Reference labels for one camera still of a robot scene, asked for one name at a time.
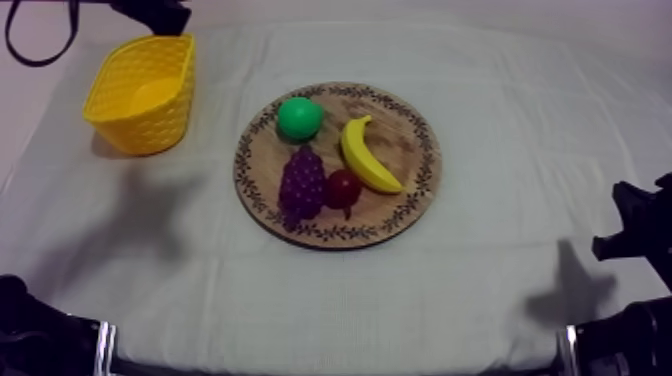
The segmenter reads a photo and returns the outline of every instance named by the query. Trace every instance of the yellow basket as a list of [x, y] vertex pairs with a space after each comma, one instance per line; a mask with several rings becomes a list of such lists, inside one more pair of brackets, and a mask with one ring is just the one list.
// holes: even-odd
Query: yellow basket
[[193, 89], [191, 35], [135, 39], [103, 63], [84, 105], [84, 119], [124, 153], [158, 153], [184, 135]]

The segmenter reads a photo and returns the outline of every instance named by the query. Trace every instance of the white cloth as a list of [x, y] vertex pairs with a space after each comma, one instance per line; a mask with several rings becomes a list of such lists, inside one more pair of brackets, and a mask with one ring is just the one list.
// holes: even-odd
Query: white cloth
[[[568, 321], [667, 293], [643, 260], [598, 263], [590, 252], [593, 234], [620, 230], [612, 184], [650, 189], [672, 170], [665, 67], [438, 24], [196, 38], [178, 146], [126, 159], [94, 136], [81, 107], [113, 46], [91, 49], [0, 197], [0, 272], [62, 310], [118, 324], [121, 355], [291, 374], [525, 367], [550, 361], [553, 330]], [[411, 103], [443, 152], [426, 215], [359, 252], [276, 239], [246, 214], [231, 176], [257, 111], [332, 80]]]

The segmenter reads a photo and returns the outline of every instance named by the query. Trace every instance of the purple grapes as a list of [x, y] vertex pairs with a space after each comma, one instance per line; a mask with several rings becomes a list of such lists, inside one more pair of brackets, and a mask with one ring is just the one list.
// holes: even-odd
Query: purple grapes
[[304, 219], [313, 219], [324, 204], [326, 178], [322, 159], [308, 145], [292, 154], [284, 167], [278, 206], [287, 231]]

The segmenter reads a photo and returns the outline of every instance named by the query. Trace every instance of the wooden plate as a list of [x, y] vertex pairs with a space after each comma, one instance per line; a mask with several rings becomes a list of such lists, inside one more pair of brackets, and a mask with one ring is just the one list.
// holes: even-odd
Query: wooden plate
[[[317, 218], [288, 232], [277, 207], [278, 192], [283, 167], [298, 145], [279, 138], [276, 120], [280, 104], [295, 96], [324, 108], [322, 128], [310, 145], [322, 158], [327, 176], [344, 167], [339, 142], [345, 123], [371, 115], [366, 145], [405, 191], [381, 195], [364, 189], [349, 220], [343, 211], [323, 207]], [[385, 241], [420, 218], [439, 185], [441, 151], [425, 119], [406, 102], [371, 86], [329, 82], [294, 90], [261, 110], [240, 138], [233, 174], [243, 205], [268, 231], [301, 246], [345, 250]]]

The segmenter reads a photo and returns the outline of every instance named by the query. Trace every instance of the black strap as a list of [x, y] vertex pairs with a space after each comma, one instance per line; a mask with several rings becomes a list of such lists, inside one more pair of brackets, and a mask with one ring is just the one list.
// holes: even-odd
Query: black strap
[[70, 16], [70, 37], [68, 37], [68, 41], [65, 42], [65, 47], [63, 47], [61, 52], [57, 53], [56, 55], [48, 59], [30, 60], [21, 55], [14, 48], [12, 42], [9, 40], [9, 30], [12, 27], [12, 22], [14, 22], [14, 16], [16, 15], [17, 9], [19, 9], [19, 4], [21, 4], [21, 0], [12, 0], [12, 5], [9, 8], [9, 14], [7, 15], [7, 22], [5, 22], [5, 42], [7, 43], [7, 49], [9, 50], [9, 53], [12, 54], [12, 56], [14, 56], [14, 58], [17, 61], [29, 67], [44, 67], [58, 60], [68, 50], [68, 48], [70, 48], [70, 45], [72, 45], [72, 42], [75, 40], [75, 36], [77, 36], [77, 31], [79, 30], [80, 0], [67, 0], [67, 1], [68, 1], [68, 13]]

